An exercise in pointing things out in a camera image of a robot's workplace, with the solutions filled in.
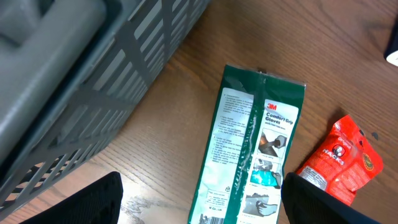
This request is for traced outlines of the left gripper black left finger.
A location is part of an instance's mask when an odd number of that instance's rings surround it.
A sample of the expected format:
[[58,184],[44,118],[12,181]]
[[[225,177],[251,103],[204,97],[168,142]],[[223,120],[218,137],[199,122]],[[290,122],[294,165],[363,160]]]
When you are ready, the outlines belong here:
[[121,175],[113,171],[21,224],[117,224],[122,198]]

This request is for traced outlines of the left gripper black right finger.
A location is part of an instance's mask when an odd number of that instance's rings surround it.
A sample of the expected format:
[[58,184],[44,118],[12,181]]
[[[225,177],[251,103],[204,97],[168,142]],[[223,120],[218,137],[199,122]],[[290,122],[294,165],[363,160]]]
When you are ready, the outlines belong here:
[[293,172],[283,181],[282,202],[294,224],[378,224]]

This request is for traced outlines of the orange red snack bag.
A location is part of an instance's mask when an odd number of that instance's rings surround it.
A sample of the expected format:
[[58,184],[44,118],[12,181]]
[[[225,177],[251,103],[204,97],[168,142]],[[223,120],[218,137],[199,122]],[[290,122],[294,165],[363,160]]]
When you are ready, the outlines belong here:
[[297,174],[350,206],[356,192],[384,168],[381,156],[346,115],[333,124],[320,147]]

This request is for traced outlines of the green 3M cloth package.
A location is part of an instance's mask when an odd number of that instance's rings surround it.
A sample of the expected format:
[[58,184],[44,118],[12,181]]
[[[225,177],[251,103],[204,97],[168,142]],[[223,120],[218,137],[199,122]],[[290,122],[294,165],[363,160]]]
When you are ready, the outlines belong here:
[[189,223],[277,223],[306,86],[227,65]]

